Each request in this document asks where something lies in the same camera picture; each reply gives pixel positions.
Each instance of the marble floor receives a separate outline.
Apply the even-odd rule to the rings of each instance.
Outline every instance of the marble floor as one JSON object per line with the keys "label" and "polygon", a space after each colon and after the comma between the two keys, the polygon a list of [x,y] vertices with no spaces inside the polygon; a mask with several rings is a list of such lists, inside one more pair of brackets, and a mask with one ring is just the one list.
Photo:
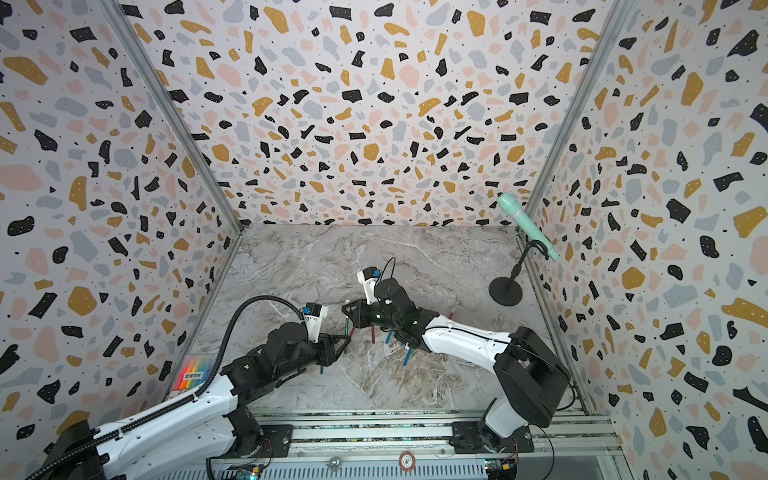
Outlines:
{"label": "marble floor", "polygon": [[[519,250],[514,231],[461,227],[325,227],[253,225],[244,233],[220,292],[205,323],[197,331],[190,355],[215,355],[234,310],[248,297],[272,294],[301,307],[327,305],[326,333],[344,333],[341,306],[365,295],[356,273],[366,266],[383,268],[397,259],[394,277],[417,306],[444,315],[458,300],[454,319],[496,331],[532,328],[551,347],[528,274],[518,277],[524,296],[505,307],[488,295],[488,284],[506,275]],[[279,303],[247,307],[231,336],[231,359],[266,341],[269,331],[294,321]],[[356,330],[347,353],[320,373],[307,372],[251,404],[253,409],[484,409],[504,395],[495,375],[443,354],[407,350],[385,343],[377,329]]]}

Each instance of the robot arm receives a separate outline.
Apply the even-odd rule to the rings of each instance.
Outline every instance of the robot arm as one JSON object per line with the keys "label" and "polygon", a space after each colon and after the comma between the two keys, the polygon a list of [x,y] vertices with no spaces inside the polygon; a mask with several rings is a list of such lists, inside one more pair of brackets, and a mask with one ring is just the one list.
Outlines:
{"label": "robot arm", "polygon": [[[327,307],[307,303],[303,322],[284,323],[271,331],[266,343],[224,366],[220,374],[214,372],[216,376],[204,392],[188,392],[96,429],[87,420],[69,427],[59,436],[44,467],[78,449],[82,452],[28,480],[149,480],[199,458],[270,456],[263,445],[264,431],[247,405],[305,372],[307,366],[330,366],[339,358],[350,337],[320,333],[326,314]],[[184,400],[189,401],[174,407]],[[127,431],[127,426],[143,419],[146,421]],[[108,432],[118,434],[85,448]]]}
{"label": "robot arm", "polygon": [[447,353],[495,373],[506,398],[492,402],[478,425],[489,448],[503,449],[505,440],[528,423],[549,426],[571,377],[533,330],[521,326],[504,333],[462,325],[416,307],[397,280],[381,280],[376,272],[368,267],[358,273],[361,284],[373,284],[374,301],[366,288],[366,299],[347,303],[342,311],[356,328],[392,330],[410,348]]}

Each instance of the patterned wall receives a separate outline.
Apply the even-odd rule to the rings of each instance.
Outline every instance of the patterned wall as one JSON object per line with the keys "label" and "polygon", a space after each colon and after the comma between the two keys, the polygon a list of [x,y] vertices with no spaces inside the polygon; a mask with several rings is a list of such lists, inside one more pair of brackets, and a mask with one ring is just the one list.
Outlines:
{"label": "patterned wall", "polygon": [[768,478],[768,2],[638,5],[537,207],[539,273],[636,478]]}
{"label": "patterned wall", "polygon": [[90,2],[0,24],[0,477],[23,478],[68,425],[161,398],[235,235]]}
{"label": "patterned wall", "polygon": [[506,222],[611,6],[125,2],[240,218],[389,225]]}

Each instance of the black cable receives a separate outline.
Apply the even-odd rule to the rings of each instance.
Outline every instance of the black cable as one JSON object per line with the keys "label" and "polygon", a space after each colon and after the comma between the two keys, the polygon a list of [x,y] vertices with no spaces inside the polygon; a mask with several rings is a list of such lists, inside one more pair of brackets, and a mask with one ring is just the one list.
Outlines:
{"label": "black cable", "polygon": [[567,404],[566,406],[564,406],[561,409],[558,409],[558,412],[561,412],[562,410],[568,410],[569,408],[571,408],[571,406],[574,403],[576,403],[576,389],[574,388],[573,385],[570,385],[570,387],[571,387],[571,394],[574,396],[574,398],[571,399],[571,403]]}
{"label": "black cable", "polygon": [[224,338],[221,340],[221,345],[219,346],[219,353],[216,355],[216,361],[214,362],[214,367],[211,369],[210,375],[205,380],[205,382],[203,382],[203,384],[197,390],[195,390],[193,394],[185,396],[182,399],[178,399],[176,402],[170,403],[167,406],[163,407],[162,409],[152,412],[149,415],[146,415],[140,419],[134,420],[133,422],[127,424],[126,426],[120,427],[118,430],[113,430],[112,432],[106,433],[96,439],[91,440],[90,442],[86,442],[83,445],[80,445],[75,449],[67,450],[59,458],[38,468],[31,475],[29,475],[25,480],[39,480],[46,473],[63,466],[65,463],[69,462],[74,457],[82,455],[83,453],[91,449],[95,449],[97,446],[101,445],[102,443],[105,443],[112,439],[116,439],[117,437],[120,436],[121,433],[124,434],[126,432],[129,432],[147,422],[150,422],[158,417],[165,415],[168,412],[171,412],[179,408],[182,405],[186,405],[187,403],[192,402],[195,396],[197,396],[198,398],[201,397],[206,392],[206,390],[208,390],[208,387],[213,382],[214,378],[216,377],[216,374],[218,374],[219,372],[219,367],[221,366],[221,362],[224,358],[224,352],[227,350],[227,344],[230,341],[230,336],[232,335],[232,330],[235,327],[235,322],[240,317],[240,314],[243,312],[243,310],[245,310],[245,307],[249,306],[251,303],[258,302],[260,300],[271,300],[274,302],[282,303],[283,305],[290,307],[290,309],[293,310],[293,312],[299,317],[299,320],[301,322],[304,321],[304,315],[301,313],[301,310],[297,309],[296,306],[294,306],[288,300],[284,300],[274,295],[252,296],[251,298],[249,298],[248,300],[240,304],[240,306],[237,307],[237,310],[235,310],[235,313],[232,315],[232,318],[230,319],[230,322],[227,325],[227,330],[224,332]]}

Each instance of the round black base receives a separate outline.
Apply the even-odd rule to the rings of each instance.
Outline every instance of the round black base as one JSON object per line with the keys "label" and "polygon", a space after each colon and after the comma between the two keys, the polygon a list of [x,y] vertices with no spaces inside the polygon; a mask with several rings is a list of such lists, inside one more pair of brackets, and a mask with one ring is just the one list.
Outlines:
{"label": "round black base", "polygon": [[507,276],[493,279],[488,286],[488,293],[496,303],[504,306],[515,306],[523,300],[523,289]]}

